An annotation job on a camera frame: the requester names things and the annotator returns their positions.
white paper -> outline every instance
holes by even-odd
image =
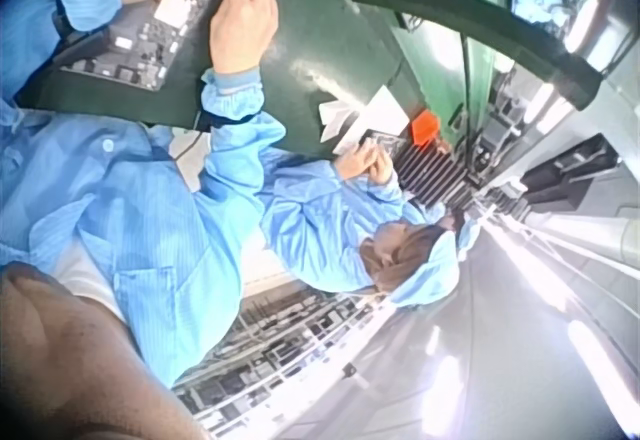
[[[338,114],[331,123],[329,123],[322,131],[322,137],[320,137],[320,143],[324,143],[331,140],[333,137],[340,133],[344,121],[349,118],[351,111],[346,111]]]
[[[389,135],[400,135],[409,124],[409,117],[386,86],[373,96],[351,128],[340,139],[333,153],[342,155],[360,143],[367,130],[376,130]]]
[[[321,103],[318,106],[320,111],[320,121],[323,125],[329,125],[338,116],[343,114],[349,114],[353,109],[348,103],[341,100],[335,100],[333,102]]]

electronic component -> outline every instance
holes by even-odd
[[[375,144],[381,145],[392,158],[395,157],[407,143],[404,138],[376,130],[367,130],[362,136],[360,143],[364,142],[367,138],[372,139]]]
[[[161,0],[124,6],[108,26],[108,47],[63,70],[159,90],[185,36],[211,0]]]

workbench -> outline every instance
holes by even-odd
[[[261,65],[265,111],[287,127],[279,145],[328,156],[319,142],[318,105],[335,98],[366,104],[386,84],[410,118],[425,100],[384,16],[349,0],[278,0],[280,28]],[[108,115],[147,124],[193,128],[200,75],[210,66],[208,22],[193,31],[158,92],[57,71],[35,78],[22,103],[61,112]]]

blue hairnet cap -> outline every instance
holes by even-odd
[[[460,229],[458,237],[458,249],[467,251],[476,243],[480,236],[480,225],[474,219],[468,219]]]
[[[398,307],[427,305],[449,295],[460,279],[456,236],[444,232],[431,250],[429,260],[390,296]]]

fluorescent light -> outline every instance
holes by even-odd
[[[540,133],[546,135],[572,111],[573,105],[564,98],[559,98],[556,103],[551,106],[544,118],[536,123],[536,128]]]
[[[440,363],[433,386],[424,397],[422,430],[433,436],[444,435],[455,417],[462,392],[458,360],[446,357]]]
[[[436,348],[438,348],[438,341],[440,340],[440,327],[434,326],[433,331],[431,332],[431,337],[429,337],[429,342],[427,343],[427,348],[425,348],[425,353],[429,356],[433,355],[436,352]]]
[[[551,83],[545,83],[540,87],[540,89],[533,96],[533,100],[529,102],[527,111],[524,112],[524,123],[529,124],[533,120],[535,120],[535,118],[538,116],[540,111],[542,111],[544,106],[547,104],[547,102],[551,98],[551,95],[553,94],[554,90],[555,89],[553,87],[553,84]]]
[[[576,21],[571,27],[571,32],[564,39],[564,46],[569,53],[575,52],[582,45],[597,9],[598,0],[587,0],[582,5]]]
[[[640,435],[640,405],[616,371],[596,336],[582,322],[569,324],[569,338],[627,436]]]
[[[526,248],[516,245],[501,229],[489,223],[484,228],[507,253],[535,292],[549,305],[564,312],[571,290],[560,277]]]

